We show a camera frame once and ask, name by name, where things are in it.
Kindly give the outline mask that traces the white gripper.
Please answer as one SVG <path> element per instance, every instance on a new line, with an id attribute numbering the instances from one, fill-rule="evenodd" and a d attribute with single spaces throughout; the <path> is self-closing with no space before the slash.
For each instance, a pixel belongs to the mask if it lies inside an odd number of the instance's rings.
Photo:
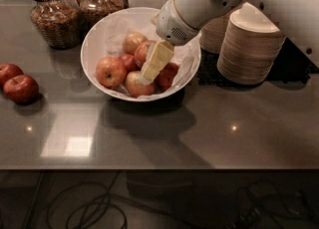
<path id="1" fill-rule="evenodd" d="M 156 33 L 163 40 L 156 41 L 149 47 L 146 61 L 141 70 L 141 82 L 148 85 L 155 80 L 160 71 L 174 55 L 174 46 L 183 46 L 198 35 L 199 31 L 189 27 L 178 13 L 174 0 L 167 0 L 151 22 L 156 26 Z"/>

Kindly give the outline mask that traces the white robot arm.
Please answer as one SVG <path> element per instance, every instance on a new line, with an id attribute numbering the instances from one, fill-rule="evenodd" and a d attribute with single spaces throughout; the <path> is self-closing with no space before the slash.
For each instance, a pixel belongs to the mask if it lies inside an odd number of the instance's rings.
<path id="1" fill-rule="evenodd" d="M 313 64 L 319 65 L 319 0 L 167 0 L 156 16 L 160 40 L 147 53 L 142 83 L 155 80 L 176 46 L 188 43 L 207 22 L 241 2 L 260 10 Z"/>

